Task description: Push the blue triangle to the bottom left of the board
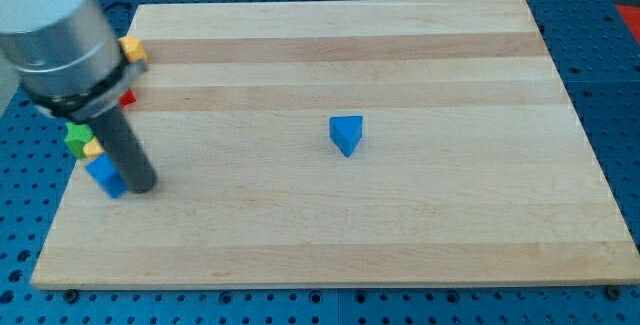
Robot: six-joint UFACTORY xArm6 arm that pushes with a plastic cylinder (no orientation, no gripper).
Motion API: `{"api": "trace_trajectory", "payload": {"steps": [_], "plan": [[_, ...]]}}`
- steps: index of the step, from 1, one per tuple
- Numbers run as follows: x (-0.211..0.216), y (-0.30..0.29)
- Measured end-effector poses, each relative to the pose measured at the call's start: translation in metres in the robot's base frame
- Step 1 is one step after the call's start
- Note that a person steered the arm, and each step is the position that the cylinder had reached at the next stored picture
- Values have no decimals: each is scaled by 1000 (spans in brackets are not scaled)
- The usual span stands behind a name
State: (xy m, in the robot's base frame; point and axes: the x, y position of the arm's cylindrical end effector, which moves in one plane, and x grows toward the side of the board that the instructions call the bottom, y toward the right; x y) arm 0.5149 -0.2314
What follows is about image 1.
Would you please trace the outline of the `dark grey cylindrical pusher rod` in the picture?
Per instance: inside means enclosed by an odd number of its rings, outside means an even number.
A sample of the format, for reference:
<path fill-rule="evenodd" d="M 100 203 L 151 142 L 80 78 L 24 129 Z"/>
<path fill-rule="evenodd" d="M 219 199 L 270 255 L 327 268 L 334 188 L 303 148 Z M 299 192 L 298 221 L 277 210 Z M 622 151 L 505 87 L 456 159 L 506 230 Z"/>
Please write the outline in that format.
<path fill-rule="evenodd" d="M 87 124 L 131 192 L 146 193 L 155 187 L 156 171 L 118 105 Z"/>

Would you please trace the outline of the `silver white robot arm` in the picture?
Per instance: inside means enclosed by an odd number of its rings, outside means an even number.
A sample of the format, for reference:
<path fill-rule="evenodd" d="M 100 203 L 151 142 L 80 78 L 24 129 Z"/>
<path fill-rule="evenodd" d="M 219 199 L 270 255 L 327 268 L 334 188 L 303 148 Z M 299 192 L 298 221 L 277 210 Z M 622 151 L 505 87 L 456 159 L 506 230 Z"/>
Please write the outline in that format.
<path fill-rule="evenodd" d="M 46 114 L 91 128 L 131 192 L 154 188 L 119 107 L 147 64 L 127 59 L 98 0 L 1 0 L 1 51 Z"/>

